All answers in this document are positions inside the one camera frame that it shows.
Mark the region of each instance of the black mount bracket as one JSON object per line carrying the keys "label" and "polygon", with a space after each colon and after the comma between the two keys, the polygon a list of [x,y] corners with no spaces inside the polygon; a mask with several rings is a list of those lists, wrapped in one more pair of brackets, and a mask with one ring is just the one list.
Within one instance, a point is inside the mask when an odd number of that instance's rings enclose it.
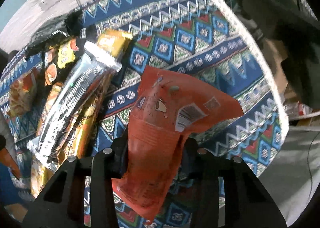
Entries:
{"label": "black mount bracket", "polygon": [[[112,178],[121,178],[128,165],[127,130],[111,148],[94,157],[70,156],[45,185],[25,216],[23,228],[84,228],[84,183],[91,176],[92,228],[118,228]],[[219,182],[224,179],[225,228],[283,228],[286,222],[247,164],[240,158],[215,157],[189,138],[181,168],[196,179],[196,211],[190,228],[218,227]]]}

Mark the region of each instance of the barcode label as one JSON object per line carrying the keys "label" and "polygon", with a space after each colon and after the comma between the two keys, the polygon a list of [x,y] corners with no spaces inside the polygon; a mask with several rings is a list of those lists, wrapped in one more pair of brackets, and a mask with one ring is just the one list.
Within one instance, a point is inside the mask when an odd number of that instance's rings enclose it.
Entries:
{"label": "barcode label", "polygon": [[178,111],[176,131],[183,132],[187,126],[205,116],[206,114],[194,103],[182,107]]}

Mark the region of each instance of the snack package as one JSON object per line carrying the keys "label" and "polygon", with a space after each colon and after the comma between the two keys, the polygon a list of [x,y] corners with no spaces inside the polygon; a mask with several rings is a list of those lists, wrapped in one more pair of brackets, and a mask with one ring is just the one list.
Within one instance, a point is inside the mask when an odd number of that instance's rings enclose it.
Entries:
{"label": "snack package", "polygon": [[50,109],[39,137],[37,159],[49,166],[48,157],[58,144],[71,116],[82,107],[106,74],[114,74],[121,64],[114,57],[91,42],[84,45],[86,52],[77,61],[67,77],[62,91]]}
{"label": "snack package", "polygon": [[84,43],[83,39],[73,38],[45,54],[45,86],[66,80],[72,67],[84,53]]}
{"label": "snack package", "polygon": [[37,198],[43,187],[53,176],[53,172],[43,166],[33,155],[31,163],[31,194]]}
{"label": "snack package", "polygon": [[97,45],[120,61],[132,38],[131,33],[107,29],[99,36]]}
{"label": "snack package", "polygon": [[41,134],[41,131],[43,129],[43,126],[44,126],[44,122],[45,122],[45,119],[47,118],[47,115],[52,107],[52,105],[54,104],[55,100],[57,99],[60,91],[62,90],[62,82],[57,82],[56,84],[54,84],[52,86],[52,89],[47,97],[47,101],[45,102],[45,105],[44,105],[44,108],[43,108],[43,111],[41,113],[41,117],[39,119],[39,122],[38,122],[38,128],[37,128],[37,131],[36,131],[36,136],[39,136]]}
{"label": "snack package", "polygon": [[152,221],[181,163],[190,133],[243,115],[237,100],[192,76],[147,66],[128,124],[129,163],[113,190]]}
{"label": "snack package", "polygon": [[[132,34],[115,30],[107,30],[100,35],[97,45],[120,61],[126,51]],[[86,102],[80,118],[73,125],[73,129],[64,143],[63,150],[59,153],[59,165],[70,155],[82,158],[90,139],[90,133],[103,102],[104,94],[108,90],[112,75],[107,74],[92,97]]]}
{"label": "snack package", "polygon": [[10,110],[7,112],[10,118],[30,111],[32,101],[36,95],[36,79],[38,75],[39,70],[34,67],[30,71],[22,74],[10,85]]}
{"label": "snack package", "polygon": [[97,104],[99,103],[100,97],[102,96],[94,93],[84,104],[78,120],[73,125],[73,128],[59,153],[58,166],[62,165],[68,156],[76,155],[78,158],[85,156],[91,130],[97,117],[97,113],[99,112]]}
{"label": "snack package", "polygon": [[78,18],[82,11],[65,14],[45,22],[31,37],[26,59],[39,52],[46,52],[80,34]]}
{"label": "snack package", "polygon": [[69,135],[71,134],[73,127],[75,126],[78,117],[80,116],[80,113],[82,112],[82,107],[79,108],[78,111],[76,111],[76,113],[74,113],[73,115],[71,115],[70,117],[70,123],[69,125],[66,127],[66,129],[63,131],[63,134],[61,135],[61,138],[59,139],[59,141],[57,142],[57,144],[54,146],[54,148],[51,151],[50,157],[52,158],[56,158],[58,157],[59,152],[61,151],[62,147],[64,146],[65,142],[68,140]]}
{"label": "snack package", "polygon": [[[52,86],[52,89],[48,95],[47,101],[44,105],[43,111],[41,113],[41,117],[39,119],[38,128],[36,131],[36,137],[33,139],[33,142],[38,143],[39,135],[44,126],[44,122],[48,116],[48,113],[57,99],[60,91],[62,90],[63,84],[61,82],[57,82]],[[31,194],[34,197],[37,197],[41,192],[42,188],[46,185],[49,179],[52,177],[54,171],[47,169],[44,165],[42,165],[34,155],[32,155],[32,164],[31,164]]]}

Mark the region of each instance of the black cable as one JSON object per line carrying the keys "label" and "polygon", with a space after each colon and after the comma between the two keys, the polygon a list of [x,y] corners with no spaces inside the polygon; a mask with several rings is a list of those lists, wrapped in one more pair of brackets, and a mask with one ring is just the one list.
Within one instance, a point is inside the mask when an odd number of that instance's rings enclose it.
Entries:
{"label": "black cable", "polygon": [[309,164],[309,153],[310,153],[310,149],[311,149],[311,145],[312,145],[313,141],[315,141],[315,139],[319,136],[319,134],[320,134],[320,131],[315,136],[315,138],[311,141],[309,149],[308,149],[307,165],[308,165],[308,170],[309,170],[310,180],[311,180],[311,188],[310,188],[310,192],[309,192],[309,196],[308,196],[308,201],[310,200],[310,196],[311,196],[311,193],[312,193],[312,187],[313,187],[313,178],[312,178],[312,173],[311,173],[310,164]]}

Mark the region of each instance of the gold wrapper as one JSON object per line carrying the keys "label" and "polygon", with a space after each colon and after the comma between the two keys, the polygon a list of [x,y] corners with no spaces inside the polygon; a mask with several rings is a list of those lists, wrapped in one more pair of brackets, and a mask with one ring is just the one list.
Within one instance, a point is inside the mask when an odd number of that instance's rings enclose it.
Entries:
{"label": "gold wrapper", "polygon": [[[99,36],[97,45],[120,61],[131,40],[132,34],[109,29]],[[61,165],[70,155],[76,155],[78,158],[85,156],[85,151],[90,140],[95,120],[99,113],[104,95],[109,88],[111,79],[112,75],[106,74],[103,77],[100,87],[84,105],[80,116],[58,155],[59,165]]]}
{"label": "gold wrapper", "polygon": [[53,176],[50,169],[44,167],[33,155],[31,164],[31,194],[36,198],[49,179]]}
{"label": "gold wrapper", "polygon": [[100,97],[95,92],[85,103],[82,113],[78,117],[78,120],[74,124],[71,133],[58,155],[59,166],[70,155],[76,155],[78,158],[84,157],[88,145],[87,141],[89,140],[91,129],[97,117],[97,113],[99,112],[99,109],[97,108],[97,102],[99,100]]}
{"label": "gold wrapper", "polygon": [[39,136],[41,134],[45,119],[47,118],[47,115],[53,105],[53,103],[55,102],[55,100],[57,99],[61,89],[62,89],[62,83],[61,82],[57,82],[56,84],[54,84],[52,86],[52,89],[48,95],[47,101],[44,105],[39,123],[38,123],[38,128],[37,128],[37,132],[36,132],[36,136]]}
{"label": "gold wrapper", "polygon": [[120,61],[132,37],[128,32],[108,29],[99,36],[97,45]]}

